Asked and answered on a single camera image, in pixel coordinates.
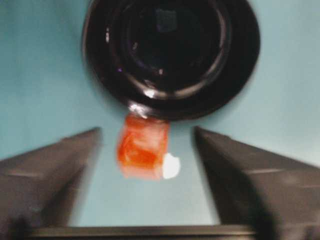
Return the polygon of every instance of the orange object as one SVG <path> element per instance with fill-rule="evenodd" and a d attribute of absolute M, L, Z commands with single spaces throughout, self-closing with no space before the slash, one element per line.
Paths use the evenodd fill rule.
<path fill-rule="evenodd" d="M 117 148 L 117 159 L 125 177 L 160 180 L 168 151 L 169 123 L 129 114 Z"/>

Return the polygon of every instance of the blue surface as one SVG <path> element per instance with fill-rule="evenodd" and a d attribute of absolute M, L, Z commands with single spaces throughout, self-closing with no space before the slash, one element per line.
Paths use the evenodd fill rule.
<path fill-rule="evenodd" d="M 83 68 L 89 1 L 1 0 L 0 159 L 102 127 L 100 158 L 70 226 L 219 224 L 191 148 L 195 125 L 320 166 L 320 1 L 250 2 L 262 36 L 251 81 L 218 112 L 173 123 L 169 151 L 181 173 L 148 182 L 119 172 L 115 147 L 127 111 L 104 101 Z"/>

